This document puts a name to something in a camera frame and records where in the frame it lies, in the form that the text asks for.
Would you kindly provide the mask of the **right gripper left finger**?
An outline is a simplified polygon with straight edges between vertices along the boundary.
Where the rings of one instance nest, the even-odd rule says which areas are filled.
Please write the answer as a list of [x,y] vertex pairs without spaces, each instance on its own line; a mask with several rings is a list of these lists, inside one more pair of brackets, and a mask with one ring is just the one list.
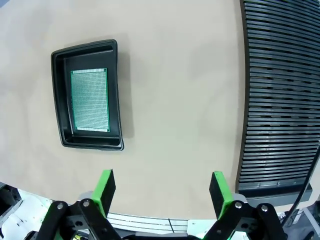
[[89,198],[72,205],[54,201],[37,234],[38,240],[72,240],[80,230],[89,230],[93,240],[120,240],[120,235],[107,220],[116,190],[114,173],[104,170]]

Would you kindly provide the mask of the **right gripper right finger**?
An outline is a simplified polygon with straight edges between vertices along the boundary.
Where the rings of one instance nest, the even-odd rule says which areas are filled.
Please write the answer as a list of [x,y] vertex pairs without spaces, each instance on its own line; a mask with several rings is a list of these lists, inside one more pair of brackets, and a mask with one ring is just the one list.
[[235,200],[221,171],[211,176],[209,192],[217,221],[204,235],[204,240],[229,240],[235,232],[246,233],[250,240],[285,240],[275,208],[269,203],[257,207]]

